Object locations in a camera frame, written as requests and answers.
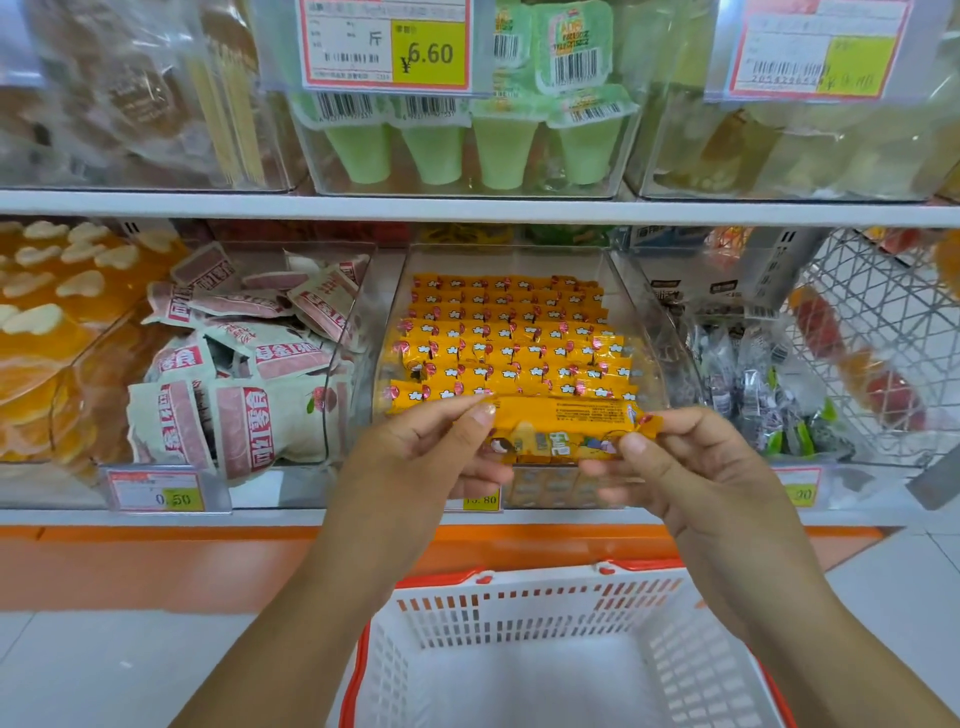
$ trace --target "store shelf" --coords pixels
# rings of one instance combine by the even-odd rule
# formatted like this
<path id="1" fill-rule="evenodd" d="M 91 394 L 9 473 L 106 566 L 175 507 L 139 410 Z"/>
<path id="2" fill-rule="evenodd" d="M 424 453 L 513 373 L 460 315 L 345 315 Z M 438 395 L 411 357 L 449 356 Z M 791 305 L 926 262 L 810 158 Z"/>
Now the store shelf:
<path id="1" fill-rule="evenodd" d="M 0 190 L 0 214 L 544 224 L 960 228 L 960 206 Z"/>

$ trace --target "label sticker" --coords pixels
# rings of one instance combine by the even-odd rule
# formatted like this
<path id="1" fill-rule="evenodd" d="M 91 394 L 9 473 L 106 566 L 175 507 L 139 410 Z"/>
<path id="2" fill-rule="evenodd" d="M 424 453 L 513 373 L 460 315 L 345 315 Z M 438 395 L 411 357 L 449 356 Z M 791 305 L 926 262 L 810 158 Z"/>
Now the label sticker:
<path id="1" fill-rule="evenodd" d="M 812 508 L 817 502 L 823 468 L 774 468 L 790 501 L 798 508 Z"/>
<path id="2" fill-rule="evenodd" d="M 116 510 L 138 513 L 203 512 L 204 496 L 200 477 L 184 468 L 114 469 L 104 468 L 104 478 L 112 490 Z"/>
<path id="3" fill-rule="evenodd" d="M 303 87 L 469 93 L 472 0 L 300 0 Z"/>
<path id="4" fill-rule="evenodd" d="M 729 99 L 880 99 L 916 0 L 747 0 Z"/>

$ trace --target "floor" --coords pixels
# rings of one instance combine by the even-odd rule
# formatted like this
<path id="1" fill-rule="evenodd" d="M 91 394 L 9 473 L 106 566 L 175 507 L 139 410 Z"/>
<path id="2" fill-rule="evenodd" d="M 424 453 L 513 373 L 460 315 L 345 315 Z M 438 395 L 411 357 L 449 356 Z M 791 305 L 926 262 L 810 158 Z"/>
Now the floor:
<path id="1" fill-rule="evenodd" d="M 899 534 L 830 581 L 960 714 L 960 534 Z M 0 728 L 164 728 L 251 619 L 0 613 Z"/>

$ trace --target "white shopping basket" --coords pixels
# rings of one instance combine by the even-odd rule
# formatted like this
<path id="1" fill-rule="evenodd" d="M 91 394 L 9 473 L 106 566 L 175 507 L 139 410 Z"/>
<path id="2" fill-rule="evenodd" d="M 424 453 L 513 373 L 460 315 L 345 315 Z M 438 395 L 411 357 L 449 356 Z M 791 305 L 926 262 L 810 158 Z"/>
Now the white shopping basket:
<path id="1" fill-rule="evenodd" d="M 792 728 L 679 562 L 410 579 L 327 728 Z"/>

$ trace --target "yellow price label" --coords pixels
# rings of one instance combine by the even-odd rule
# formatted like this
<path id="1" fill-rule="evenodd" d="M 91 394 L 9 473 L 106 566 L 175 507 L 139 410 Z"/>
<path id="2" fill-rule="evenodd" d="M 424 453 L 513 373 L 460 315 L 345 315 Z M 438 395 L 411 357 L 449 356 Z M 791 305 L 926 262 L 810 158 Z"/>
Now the yellow price label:
<path id="1" fill-rule="evenodd" d="M 817 501 L 817 486 L 809 483 L 807 485 L 786 485 L 786 494 L 790 496 L 792 502 L 797 508 L 812 508 Z"/>
<path id="2" fill-rule="evenodd" d="M 465 497 L 465 511 L 498 511 L 500 510 L 500 493 L 497 491 L 492 496 L 483 497 Z"/>
<path id="3" fill-rule="evenodd" d="M 164 510 L 167 511 L 202 511 L 204 499 L 198 488 L 164 488 L 157 499 L 163 499 Z"/>
<path id="4" fill-rule="evenodd" d="M 876 98 L 897 49 L 895 37 L 836 37 L 827 49 L 817 93 Z"/>
<path id="5" fill-rule="evenodd" d="M 467 87 L 467 24 L 436 20 L 391 23 L 394 83 Z"/>

